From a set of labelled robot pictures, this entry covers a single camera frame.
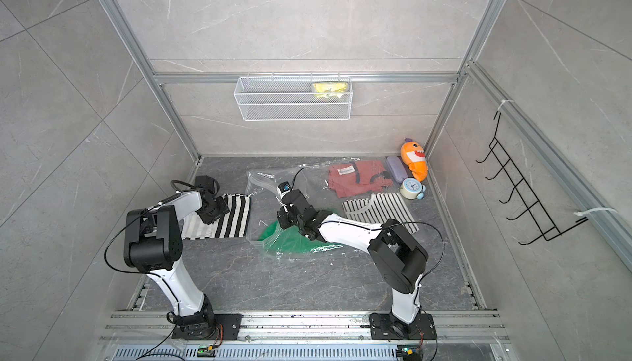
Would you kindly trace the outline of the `black white striped tank top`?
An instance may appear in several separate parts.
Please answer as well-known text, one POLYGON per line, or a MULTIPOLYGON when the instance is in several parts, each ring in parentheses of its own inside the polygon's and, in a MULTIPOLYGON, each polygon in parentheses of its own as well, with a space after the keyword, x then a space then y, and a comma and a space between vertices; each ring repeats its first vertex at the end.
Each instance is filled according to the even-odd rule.
POLYGON ((184 219, 182 239, 245 237, 250 217, 251 198, 240 194, 225 194, 222 199, 227 204, 229 211, 212 224, 204 224, 199 214, 192 213, 184 219))

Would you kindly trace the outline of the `green shirt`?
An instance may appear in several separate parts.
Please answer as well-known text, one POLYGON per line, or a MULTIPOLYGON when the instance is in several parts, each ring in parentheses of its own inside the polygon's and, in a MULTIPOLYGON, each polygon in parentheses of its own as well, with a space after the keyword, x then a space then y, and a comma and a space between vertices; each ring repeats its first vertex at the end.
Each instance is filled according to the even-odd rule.
POLYGON ((263 254, 272 257, 302 257, 343 248, 342 244, 311 241, 301 235, 296 226, 283 229, 278 221, 266 227, 253 241, 253 245, 263 254))

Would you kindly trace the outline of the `clear plastic vacuum bag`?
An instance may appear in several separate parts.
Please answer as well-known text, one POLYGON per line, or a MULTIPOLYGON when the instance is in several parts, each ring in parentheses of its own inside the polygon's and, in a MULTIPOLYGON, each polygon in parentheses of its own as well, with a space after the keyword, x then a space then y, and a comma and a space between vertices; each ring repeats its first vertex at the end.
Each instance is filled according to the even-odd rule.
POLYGON ((279 185, 288 183, 301 191, 314 208, 343 216, 345 200, 330 188, 329 168, 351 160, 349 157, 276 159, 248 171, 246 193, 250 197, 250 217, 246 239, 265 257, 278 261, 330 257, 346 251, 342 244, 310 241, 296 227, 283 229, 278 222, 278 212, 284 209, 279 185))

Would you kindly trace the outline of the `red shirt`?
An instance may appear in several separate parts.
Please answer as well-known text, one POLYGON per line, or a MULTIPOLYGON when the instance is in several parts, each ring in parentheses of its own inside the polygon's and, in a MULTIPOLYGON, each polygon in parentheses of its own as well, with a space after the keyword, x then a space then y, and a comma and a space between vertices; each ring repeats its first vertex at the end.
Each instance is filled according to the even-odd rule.
POLYGON ((381 193, 393 180, 379 160, 352 160, 329 167, 328 185, 338 198, 348 198, 381 193))

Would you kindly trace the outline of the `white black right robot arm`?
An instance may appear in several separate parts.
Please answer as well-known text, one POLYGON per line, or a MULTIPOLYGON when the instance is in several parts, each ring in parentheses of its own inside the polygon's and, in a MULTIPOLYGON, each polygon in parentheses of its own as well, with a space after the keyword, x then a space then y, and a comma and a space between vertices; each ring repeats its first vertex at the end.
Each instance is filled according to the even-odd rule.
POLYGON ((421 334, 415 328, 420 307, 417 305, 419 284, 426 270, 428 252, 408 232, 404 224, 388 219, 383 224, 365 224, 345 219, 332 211, 318 211, 299 189, 288 182, 278 187, 281 209, 280 226, 295 226, 311 241, 342 244, 370 255, 384 281, 393 290, 393 304, 388 314, 374 313, 371 324, 375 338, 409 339, 421 334))

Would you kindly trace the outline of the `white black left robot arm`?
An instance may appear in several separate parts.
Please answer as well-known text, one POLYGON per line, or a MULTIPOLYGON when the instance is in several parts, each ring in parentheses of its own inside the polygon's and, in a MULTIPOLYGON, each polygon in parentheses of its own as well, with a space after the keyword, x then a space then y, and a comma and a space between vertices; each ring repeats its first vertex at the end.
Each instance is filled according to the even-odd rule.
POLYGON ((224 333, 205 293, 194 284, 181 257, 179 222, 206 206, 199 190, 177 192, 156 206, 131 210, 123 229, 123 260, 134 273, 148 275, 171 302, 168 320, 183 339, 220 337, 224 333))

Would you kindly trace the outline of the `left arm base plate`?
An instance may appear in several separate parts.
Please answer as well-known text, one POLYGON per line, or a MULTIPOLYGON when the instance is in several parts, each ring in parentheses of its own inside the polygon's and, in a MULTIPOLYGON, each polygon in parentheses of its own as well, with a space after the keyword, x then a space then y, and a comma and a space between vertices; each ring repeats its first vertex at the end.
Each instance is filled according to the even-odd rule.
POLYGON ((200 313, 177 317, 172 338, 187 341, 235 341, 240 332, 242 318, 240 313, 220 313, 210 318, 200 313))

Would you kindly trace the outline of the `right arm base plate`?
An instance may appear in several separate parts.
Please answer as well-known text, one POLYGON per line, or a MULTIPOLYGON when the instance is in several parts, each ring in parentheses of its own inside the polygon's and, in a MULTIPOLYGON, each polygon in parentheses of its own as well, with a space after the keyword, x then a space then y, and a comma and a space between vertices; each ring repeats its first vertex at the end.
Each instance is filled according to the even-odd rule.
POLYGON ((437 339, 435 323, 429 313, 418 313, 414 321, 405 324, 392 313, 371 313, 370 334, 375 341, 434 341, 437 339))

